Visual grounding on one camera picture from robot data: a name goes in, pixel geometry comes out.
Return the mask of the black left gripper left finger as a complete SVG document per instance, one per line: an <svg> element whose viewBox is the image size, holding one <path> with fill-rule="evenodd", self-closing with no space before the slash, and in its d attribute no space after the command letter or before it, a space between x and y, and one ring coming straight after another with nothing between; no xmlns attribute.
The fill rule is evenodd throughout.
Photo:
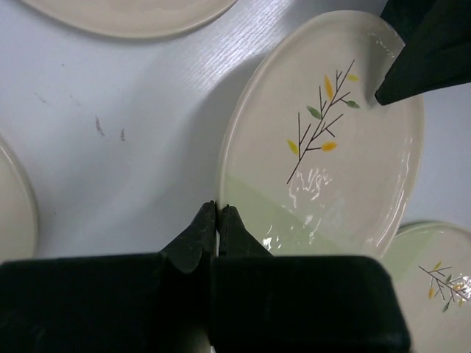
<svg viewBox="0 0 471 353"><path fill-rule="evenodd" d="M210 311L216 208L162 250L1 265L3 352L171 352Z"/></svg>

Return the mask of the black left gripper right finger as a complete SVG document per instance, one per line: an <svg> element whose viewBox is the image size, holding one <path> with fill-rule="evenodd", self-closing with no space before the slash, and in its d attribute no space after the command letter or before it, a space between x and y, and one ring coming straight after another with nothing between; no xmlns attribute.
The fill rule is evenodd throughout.
<svg viewBox="0 0 471 353"><path fill-rule="evenodd" d="M365 256L275 257L238 211L218 221L211 262L217 352L409 352L411 336L386 269Z"/></svg>

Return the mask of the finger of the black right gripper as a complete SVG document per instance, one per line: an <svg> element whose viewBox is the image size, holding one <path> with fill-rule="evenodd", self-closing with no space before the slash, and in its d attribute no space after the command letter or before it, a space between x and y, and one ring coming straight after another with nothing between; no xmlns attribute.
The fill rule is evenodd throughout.
<svg viewBox="0 0 471 353"><path fill-rule="evenodd" d="M379 104L470 82L469 1L388 1L380 17L405 47L375 92Z"/></svg>

